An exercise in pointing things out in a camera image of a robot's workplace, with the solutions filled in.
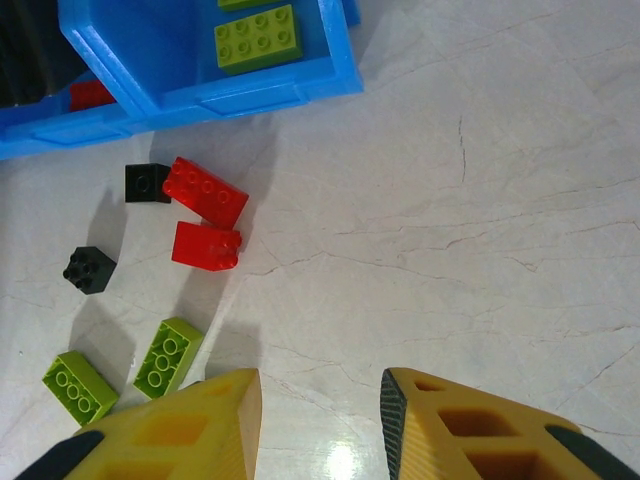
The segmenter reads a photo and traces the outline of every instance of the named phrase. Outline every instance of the lego brick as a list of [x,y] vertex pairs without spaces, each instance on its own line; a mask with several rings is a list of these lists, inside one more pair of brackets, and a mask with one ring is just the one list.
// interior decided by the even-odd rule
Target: lego brick
[[133,385],[149,398],[173,392],[184,380],[203,335],[181,318],[164,320]]
[[408,368],[383,374],[381,419],[394,480],[597,477],[547,432],[571,422]]
[[96,247],[78,247],[62,276],[85,295],[104,292],[116,262]]
[[303,56],[293,7],[285,5],[216,27],[218,66],[229,75],[260,70]]
[[178,222],[171,260],[211,272],[229,270],[238,264],[242,236],[235,230]]
[[225,12],[234,12],[243,8],[259,7],[278,0],[218,0],[218,7]]
[[159,163],[127,165],[124,167],[126,203],[171,203],[171,197],[162,191],[162,184],[171,168]]
[[42,381],[82,426],[104,417],[118,400],[118,394],[76,351],[58,355]]
[[109,93],[100,80],[79,82],[71,85],[70,112],[79,112],[90,108],[115,103],[116,99]]
[[105,438],[65,480],[251,480],[261,422],[258,371],[229,372],[87,427]]
[[178,157],[162,187],[164,193],[193,210],[215,227],[231,230],[249,195]]

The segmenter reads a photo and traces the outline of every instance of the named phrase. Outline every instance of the blue plastic bin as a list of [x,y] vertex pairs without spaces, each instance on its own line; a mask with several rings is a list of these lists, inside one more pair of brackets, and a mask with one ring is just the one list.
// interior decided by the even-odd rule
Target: blue plastic bin
[[[238,76],[217,67],[215,26],[291,3],[305,55]],[[225,13],[216,0],[59,0],[60,26],[117,103],[69,112],[68,89],[0,110],[0,158],[357,93],[355,0],[290,0]]]

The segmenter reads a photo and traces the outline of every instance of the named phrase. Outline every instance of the black object in bin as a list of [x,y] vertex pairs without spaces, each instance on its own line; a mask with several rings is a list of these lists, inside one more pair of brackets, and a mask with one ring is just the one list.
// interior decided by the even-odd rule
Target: black object in bin
[[87,70],[60,31],[57,0],[0,1],[0,107],[39,102]]

